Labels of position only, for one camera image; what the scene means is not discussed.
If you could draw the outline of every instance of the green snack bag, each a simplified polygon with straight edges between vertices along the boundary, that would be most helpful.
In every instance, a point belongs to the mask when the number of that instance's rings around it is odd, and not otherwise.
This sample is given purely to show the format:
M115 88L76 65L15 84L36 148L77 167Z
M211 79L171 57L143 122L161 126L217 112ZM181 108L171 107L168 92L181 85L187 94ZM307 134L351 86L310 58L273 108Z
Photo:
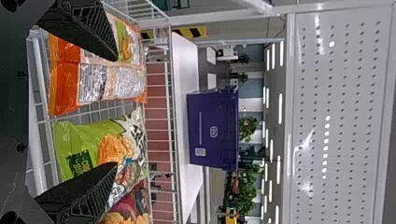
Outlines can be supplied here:
M53 137L62 180L90 171L109 162L119 163L117 176L106 209L110 209L134 185L149 175L147 135L143 109L119 119L93 124L53 123Z

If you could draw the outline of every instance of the snack bag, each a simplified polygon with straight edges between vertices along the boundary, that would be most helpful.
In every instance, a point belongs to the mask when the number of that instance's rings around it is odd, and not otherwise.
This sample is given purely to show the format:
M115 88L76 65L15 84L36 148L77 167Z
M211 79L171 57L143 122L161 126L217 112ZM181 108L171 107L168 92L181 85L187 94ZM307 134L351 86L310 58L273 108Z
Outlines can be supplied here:
M62 180L90 171L100 164L119 163L106 209L123 198L149 175L147 137L139 106L119 119L75 125L68 121L53 124L54 145Z
M49 35L49 114L59 116L96 101L146 102L147 70L140 28L107 13L119 49L115 63Z
M149 224L149 183L141 180L99 224Z

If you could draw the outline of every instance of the orange snack bag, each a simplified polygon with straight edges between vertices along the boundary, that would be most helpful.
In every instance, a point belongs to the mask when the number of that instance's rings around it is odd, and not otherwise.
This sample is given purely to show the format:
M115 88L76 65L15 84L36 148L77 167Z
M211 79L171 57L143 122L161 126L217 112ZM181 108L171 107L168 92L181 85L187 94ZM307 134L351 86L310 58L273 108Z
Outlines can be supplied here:
M140 28L107 13L119 49L115 63L49 35L49 114L59 116L92 102L146 103L147 71Z

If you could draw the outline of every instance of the pegboard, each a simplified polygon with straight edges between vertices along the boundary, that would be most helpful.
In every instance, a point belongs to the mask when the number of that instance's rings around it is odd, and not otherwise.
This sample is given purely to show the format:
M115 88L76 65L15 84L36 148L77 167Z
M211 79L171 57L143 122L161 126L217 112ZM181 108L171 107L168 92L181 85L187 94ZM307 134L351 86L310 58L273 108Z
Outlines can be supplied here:
M290 223L374 223L390 21L390 7L295 15Z

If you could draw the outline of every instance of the green plant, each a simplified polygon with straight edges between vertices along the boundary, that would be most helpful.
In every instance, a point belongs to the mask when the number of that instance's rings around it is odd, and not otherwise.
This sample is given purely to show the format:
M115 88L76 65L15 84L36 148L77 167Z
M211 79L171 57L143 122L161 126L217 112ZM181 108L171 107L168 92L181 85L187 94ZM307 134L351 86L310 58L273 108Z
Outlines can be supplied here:
M248 216L256 204L253 199L257 196L257 189L254 187L257 175L262 170L259 165L249 165L241 174L242 184L236 198L236 208L240 216Z
M251 141L251 135L254 134L259 121L253 117L245 117L239 120L239 141L245 139L245 142Z
M238 61L240 63L248 63L249 62L249 57L246 53L243 53L241 56L239 56Z
M238 76L238 81L240 82L247 82L248 81L248 75L246 73L242 73Z

